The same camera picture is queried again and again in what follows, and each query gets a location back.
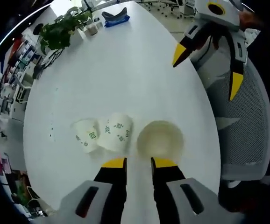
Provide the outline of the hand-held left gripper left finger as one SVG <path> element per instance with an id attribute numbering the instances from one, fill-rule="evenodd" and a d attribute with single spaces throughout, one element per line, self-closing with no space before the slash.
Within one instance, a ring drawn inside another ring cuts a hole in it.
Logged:
<path id="1" fill-rule="evenodd" d="M 61 224 L 119 224 L 127 198 L 127 158 L 103 164 L 94 180 L 87 180 L 60 204 Z"/>

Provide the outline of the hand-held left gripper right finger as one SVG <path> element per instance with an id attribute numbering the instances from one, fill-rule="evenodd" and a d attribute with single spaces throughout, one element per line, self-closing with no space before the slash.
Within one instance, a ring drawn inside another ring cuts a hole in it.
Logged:
<path id="1" fill-rule="evenodd" d="M 152 182 L 160 223 L 220 224 L 217 195 L 194 178 L 185 178 L 169 159 L 152 157 Z"/>

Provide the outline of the person's right hand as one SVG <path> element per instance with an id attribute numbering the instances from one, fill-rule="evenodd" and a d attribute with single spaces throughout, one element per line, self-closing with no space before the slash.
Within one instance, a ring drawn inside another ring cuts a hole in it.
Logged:
<path id="1" fill-rule="evenodd" d="M 240 11 L 239 19 L 241 30 L 246 30 L 248 28 L 262 30 L 264 28 L 264 22 L 253 12 Z"/>

